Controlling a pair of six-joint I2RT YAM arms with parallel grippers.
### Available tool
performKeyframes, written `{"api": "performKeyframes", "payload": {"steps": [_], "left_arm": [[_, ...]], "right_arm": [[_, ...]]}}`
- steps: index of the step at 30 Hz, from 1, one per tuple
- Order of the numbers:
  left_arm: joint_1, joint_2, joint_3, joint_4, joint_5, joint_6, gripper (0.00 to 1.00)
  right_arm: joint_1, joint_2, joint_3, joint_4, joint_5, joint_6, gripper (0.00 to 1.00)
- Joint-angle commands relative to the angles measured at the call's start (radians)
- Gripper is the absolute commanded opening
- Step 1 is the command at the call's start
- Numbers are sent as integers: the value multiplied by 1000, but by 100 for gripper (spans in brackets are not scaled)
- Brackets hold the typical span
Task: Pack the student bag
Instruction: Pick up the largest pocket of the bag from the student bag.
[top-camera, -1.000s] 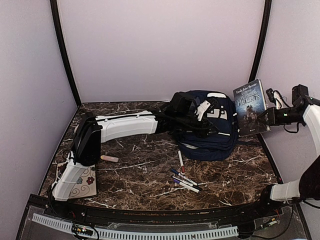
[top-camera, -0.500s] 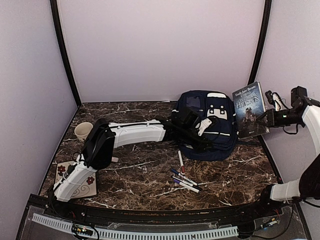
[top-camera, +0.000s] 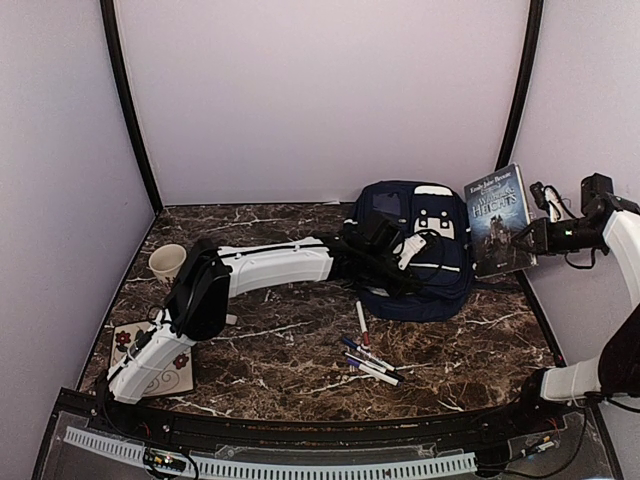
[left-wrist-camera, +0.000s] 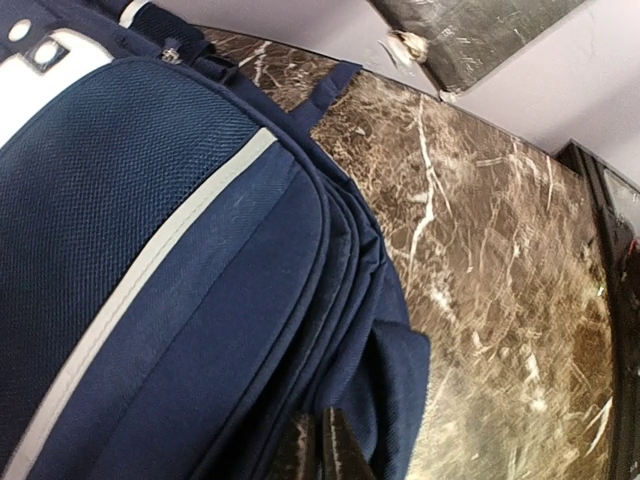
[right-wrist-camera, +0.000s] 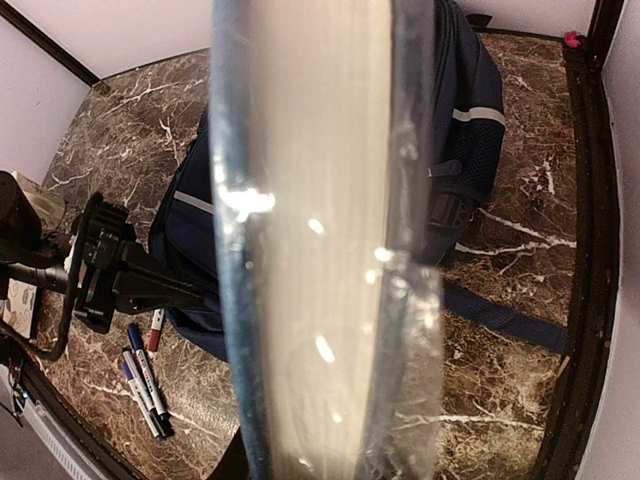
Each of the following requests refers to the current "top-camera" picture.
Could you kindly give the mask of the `navy blue backpack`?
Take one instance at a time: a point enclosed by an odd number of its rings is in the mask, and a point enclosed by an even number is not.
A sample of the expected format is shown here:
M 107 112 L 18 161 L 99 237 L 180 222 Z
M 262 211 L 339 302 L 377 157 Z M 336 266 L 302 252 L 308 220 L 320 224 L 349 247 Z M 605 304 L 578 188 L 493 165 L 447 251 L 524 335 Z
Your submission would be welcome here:
M 361 286 L 359 300 L 376 317 L 403 322 L 444 322 L 467 301 L 473 284 L 467 208 L 450 187 L 420 181 L 379 181 L 363 188 L 346 225 L 364 221 L 372 212 L 394 221 L 408 239 L 423 236 L 420 252 L 408 257 L 406 270 L 421 289 L 393 298 L 384 287 Z

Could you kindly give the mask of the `dark blue hardcover book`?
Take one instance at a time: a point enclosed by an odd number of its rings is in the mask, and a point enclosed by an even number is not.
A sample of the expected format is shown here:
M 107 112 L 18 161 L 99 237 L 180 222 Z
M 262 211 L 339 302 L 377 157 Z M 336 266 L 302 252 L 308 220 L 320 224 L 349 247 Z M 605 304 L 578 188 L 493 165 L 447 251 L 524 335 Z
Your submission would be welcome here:
M 510 164 L 464 187 L 475 274 L 488 278 L 537 264 L 534 254 L 516 248 L 513 238 L 530 223 L 520 168 Z

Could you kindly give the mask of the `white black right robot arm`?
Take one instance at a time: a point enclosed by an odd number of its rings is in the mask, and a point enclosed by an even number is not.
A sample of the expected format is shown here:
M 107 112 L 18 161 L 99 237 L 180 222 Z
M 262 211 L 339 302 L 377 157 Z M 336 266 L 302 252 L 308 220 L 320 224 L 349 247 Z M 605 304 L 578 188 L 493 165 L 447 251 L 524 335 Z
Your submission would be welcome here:
M 510 424 L 534 432 L 557 404 L 639 395 L 639 206 L 613 194 L 571 219 L 538 218 L 514 239 L 549 257 L 534 277 L 553 332 L 567 348 L 563 366 L 524 381 Z

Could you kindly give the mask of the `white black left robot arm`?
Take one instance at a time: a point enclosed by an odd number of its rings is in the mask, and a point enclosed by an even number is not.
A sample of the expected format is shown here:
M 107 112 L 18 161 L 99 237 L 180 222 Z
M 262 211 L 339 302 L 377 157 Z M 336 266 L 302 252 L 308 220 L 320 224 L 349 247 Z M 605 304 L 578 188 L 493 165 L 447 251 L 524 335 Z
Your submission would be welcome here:
M 144 391 L 180 354 L 217 336 L 225 327 L 230 299 L 297 282 L 370 280 L 389 295 L 417 291 L 422 283 L 409 269 L 427 246 L 413 235 L 387 246 L 358 245 L 338 234 L 256 247 L 218 247 L 197 241 L 150 327 L 129 346 L 102 383 L 112 397 L 101 417 L 120 436 L 141 427 L 137 403 Z

